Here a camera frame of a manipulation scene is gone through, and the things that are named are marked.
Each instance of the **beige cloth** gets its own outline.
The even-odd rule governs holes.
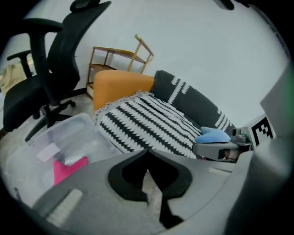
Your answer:
[[[7,91],[14,85],[26,79],[21,63],[8,65],[0,79],[0,87],[2,94],[5,95]]]

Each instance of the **white paper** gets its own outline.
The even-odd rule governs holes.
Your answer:
[[[59,151],[60,149],[54,143],[52,143],[49,144],[46,148],[44,148],[41,152],[39,152],[36,156],[43,162],[46,162]]]

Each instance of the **black and white striped blanket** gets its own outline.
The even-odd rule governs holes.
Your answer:
[[[192,151],[200,129],[172,105],[153,94],[123,102],[97,123],[99,132],[123,153],[157,149],[196,158]]]

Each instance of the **chair backrest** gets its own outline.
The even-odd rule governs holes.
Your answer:
[[[71,10],[62,22],[62,31],[58,32],[49,50],[48,66],[62,87],[63,92],[71,91],[79,81],[79,71],[74,59],[75,51],[91,24],[110,5],[110,1]]]

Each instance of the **wooden shelf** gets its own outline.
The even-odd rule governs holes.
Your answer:
[[[90,64],[90,67],[93,68],[95,71],[103,71],[103,70],[116,70],[115,68],[112,68],[108,65],[103,65],[103,64]]]
[[[134,56],[134,52],[128,51],[128,50],[121,50],[121,49],[116,49],[116,48],[108,48],[108,47],[93,47],[96,50],[102,50],[102,51],[106,51],[108,53],[111,54],[115,54],[115,55],[119,55],[119,56],[123,56],[123,57],[127,57],[129,59],[133,58]],[[141,59],[139,56],[135,56],[135,61],[141,62],[141,63],[145,63],[145,61],[143,59]]]

